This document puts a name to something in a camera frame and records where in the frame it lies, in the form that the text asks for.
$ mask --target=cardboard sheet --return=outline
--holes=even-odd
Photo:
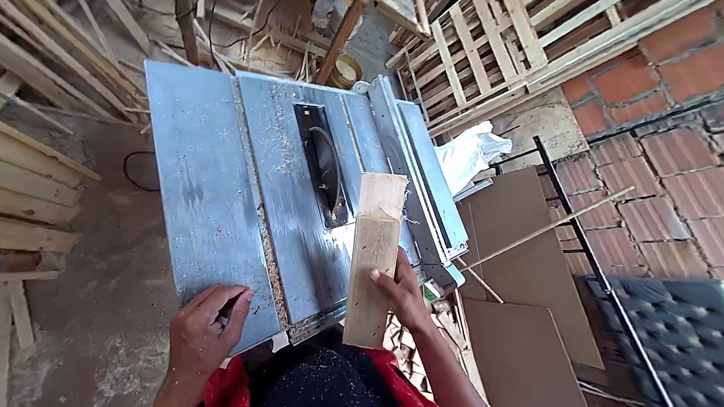
[[[468,299],[463,308],[491,406],[586,406],[548,309]]]
[[[469,264],[551,222],[534,167],[495,177],[493,185],[463,199],[458,208],[470,236],[470,252],[463,256]],[[475,270],[506,303],[550,309],[571,360],[604,368],[555,230]],[[472,279],[460,292],[464,298],[487,298]]]

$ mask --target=white plastic bag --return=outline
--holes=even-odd
[[[509,154],[513,142],[491,133],[489,121],[473,126],[449,143],[435,147],[450,193],[454,196],[463,190],[475,174],[488,169],[488,163],[500,154]]]

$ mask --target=concrete floor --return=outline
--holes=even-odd
[[[350,42],[366,79],[382,72],[394,51],[387,42],[391,30],[391,22],[368,10]],[[34,117],[13,106],[0,119],[104,179],[82,184],[83,210],[72,221],[81,237],[61,257],[59,277],[26,283],[38,343],[22,352],[12,344],[11,405],[149,406],[165,375],[169,321],[178,307],[160,193],[128,182],[122,162],[132,151],[152,151],[151,135],[50,115],[75,135],[37,127]],[[153,156],[135,157],[131,167],[136,178],[157,184]]]

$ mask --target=hand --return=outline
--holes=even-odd
[[[416,333],[430,326],[434,327],[422,299],[417,277],[403,248],[397,247],[394,280],[379,270],[373,270],[370,278],[377,290],[390,302],[397,319],[410,332]]]
[[[219,310],[234,298],[226,327]],[[217,284],[197,295],[171,322],[168,380],[201,378],[205,382],[239,343],[254,291],[244,285]]]

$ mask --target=wooden board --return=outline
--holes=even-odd
[[[491,406],[585,407],[548,309],[463,299]]]
[[[342,339],[348,345],[382,349],[390,305],[369,273],[377,269],[395,275],[406,185],[404,175],[362,174]]]
[[[10,301],[5,284],[0,283],[0,407],[8,406],[11,328]]]
[[[494,177],[492,185],[461,201],[460,212],[471,215],[462,218],[468,236],[474,236],[476,244],[475,251],[463,256],[468,264],[550,224],[535,167]],[[506,303],[550,309],[571,360],[603,369],[554,230],[486,261],[481,269],[482,277]],[[464,298],[476,295],[467,290],[474,284],[469,282],[460,288]],[[472,316],[467,311],[466,316],[472,330]]]
[[[30,320],[28,300],[25,298],[25,286],[22,281],[8,281],[7,292],[10,297],[12,318],[15,324],[15,334],[21,348],[35,345],[33,323]]]
[[[59,232],[25,222],[0,219],[0,248],[69,253],[77,239],[77,233]]]
[[[34,196],[72,208],[78,191],[60,182],[0,161],[0,188]]]

